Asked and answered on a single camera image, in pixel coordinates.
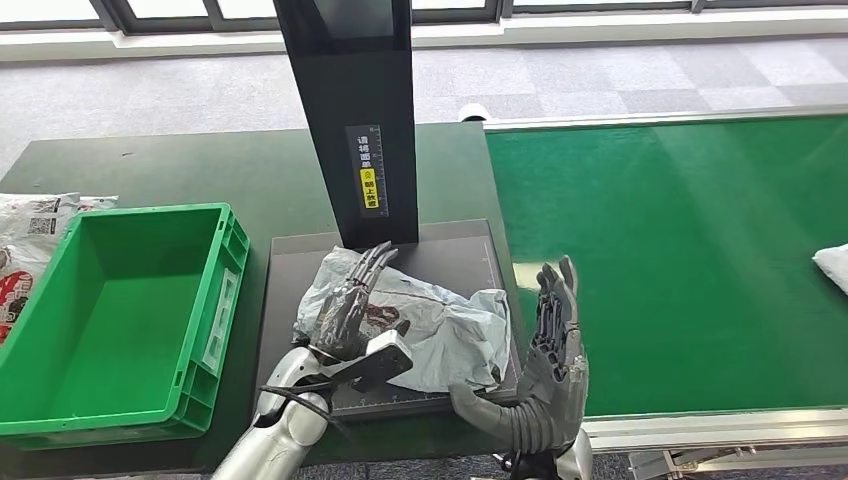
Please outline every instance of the white plastic bag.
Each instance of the white plastic bag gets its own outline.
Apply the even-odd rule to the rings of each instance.
[[[816,252],[813,261],[833,283],[848,294],[848,244],[823,248]]]
[[[309,335],[324,299],[359,257],[339,247],[324,257],[298,307],[294,339]],[[386,268],[371,293],[360,332],[374,338],[402,320],[411,324],[404,343],[413,367],[390,384],[427,393],[447,392],[451,383],[460,381],[493,389],[506,372],[511,327],[503,290],[480,290],[466,299]]]
[[[79,210],[79,199],[79,193],[0,194],[0,345]]]
[[[80,197],[80,212],[89,212],[95,210],[109,210],[118,206],[118,196],[111,195],[108,197]]]

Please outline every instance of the yellow label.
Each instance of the yellow label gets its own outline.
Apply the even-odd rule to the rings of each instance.
[[[360,169],[359,180],[362,182],[362,201],[365,208],[379,208],[380,200],[377,198],[377,177],[374,175],[374,169]]]

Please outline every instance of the robotic hand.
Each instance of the robotic hand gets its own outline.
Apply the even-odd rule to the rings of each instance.
[[[567,256],[559,268],[562,277],[548,264],[536,275],[536,334],[518,382],[520,403],[505,408],[477,397],[467,384],[450,387],[459,416],[510,442],[515,479],[591,479],[591,447],[580,428],[589,368],[577,321],[577,273]]]
[[[363,253],[345,282],[324,300],[309,342],[324,355],[322,363],[353,360],[365,354],[367,341],[360,337],[359,326],[377,277],[397,256],[397,249],[391,247],[391,242],[385,242]],[[405,335],[409,322],[402,328],[400,333]]]
[[[336,423],[329,412],[338,385],[350,382],[364,392],[412,368],[400,339],[408,321],[367,342],[359,336],[368,296],[395,255],[391,242],[368,250],[327,297],[310,345],[292,349],[274,368],[260,388],[253,423],[212,480],[294,478],[327,424]]]

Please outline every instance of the green plastic crate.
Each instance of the green plastic crate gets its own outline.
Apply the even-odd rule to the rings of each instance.
[[[74,217],[0,347],[0,441],[202,435],[249,243],[223,203]]]

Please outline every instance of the black pole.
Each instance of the black pole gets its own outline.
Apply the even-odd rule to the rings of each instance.
[[[409,0],[274,5],[345,247],[418,242]]]

